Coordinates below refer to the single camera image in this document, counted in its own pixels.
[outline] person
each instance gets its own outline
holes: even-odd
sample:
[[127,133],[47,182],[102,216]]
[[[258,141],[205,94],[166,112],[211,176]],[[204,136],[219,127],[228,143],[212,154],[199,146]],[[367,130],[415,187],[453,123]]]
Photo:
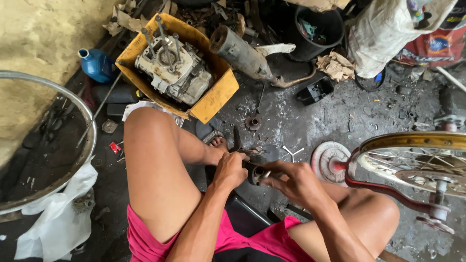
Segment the person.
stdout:
[[[279,160],[264,167],[288,179],[269,177],[261,186],[280,190],[314,221],[288,216],[246,238],[233,231],[224,210],[247,177],[245,154],[229,153],[223,138],[203,144],[169,114],[149,107],[128,116],[124,145],[132,262],[372,262],[398,225],[398,207],[388,197],[319,181],[307,163]],[[205,193],[185,164],[217,166]]]

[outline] concrete floor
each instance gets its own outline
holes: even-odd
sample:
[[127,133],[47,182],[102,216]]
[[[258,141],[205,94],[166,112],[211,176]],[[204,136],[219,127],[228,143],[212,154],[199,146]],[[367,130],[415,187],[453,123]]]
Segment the concrete floor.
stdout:
[[[274,72],[282,74],[286,79],[301,77],[309,73],[307,64],[292,63],[282,55],[273,55],[269,59]],[[240,89],[232,99],[220,110],[216,117],[223,120],[223,128],[230,145],[233,144],[233,128],[231,124],[241,125],[245,117],[255,111],[262,86],[256,81],[237,74]],[[322,142],[336,141],[346,146],[350,151],[371,137],[386,133],[410,131],[414,124],[412,117],[399,119],[400,110],[414,112],[417,122],[432,124],[434,116],[440,113],[438,99],[439,83],[420,81],[412,84],[413,93],[404,97],[395,92],[395,87],[387,84],[380,90],[368,93],[359,89],[353,81],[345,81],[335,86],[335,92],[317,104],[305,107],[295,101],[295,95],[303,89],[306,83],[286,90],[266,87],[260,105],[262,126],[257,132],[240,128],[240,134],[245,146],[285,145],[295,152],[305,150],[296,155],[296,161],[310,161],[312,151]],[[354,130],[348,130],[349,114],[353,120]],[[183,128],[194,132],[196,120],[186,121]],[[117,163],[118,155],[109,148],[111,142],[123,139],[123,125],[113,134],[101,133],[97,142],[93,163],[100,160],[96,166],[99,172],[94,185],[96,207],[91,215],[92,234],[86,242],[86,251],[73,256],[73,261],[128,261],[130,251],[126,240],[126,207],[128,205],[128,189],[124,162]],[[281,149],[281,159],[290,160],[290,156]],[[192,180],[200,190],[206,189],[204,167],[187,165]],[[360,180],[385,183],[394,186],[401,192],[416,200],[428,199],[428,193],[413,190],[405,186],[387,183],[384,179],[367,171],[359,169]],[[304,218],[284,209],[287,199],[278,191],[243,183],[236,189],[249,204],[265,213],[269,208],[274,211],[294,215],[304,221]],[[398,229],[386,249],[398,256],[414,262],[434,261],[466,261],[466,201],[447,197],[448,206],[452,209],[447,225],[456,231],[456,235],[437,232],[416,222],[421,215],[399,204],[401,219]],[[94,217],[105,207],[110,213],[104,214],[99,220]],[[0,234],[7,239],[0,242],[2,260],[12,261],[16,248],[16,239],[27,231],[38,216],[29,216],[19,221],[0,224]],[[30,258],[27,261],[41,261]]]

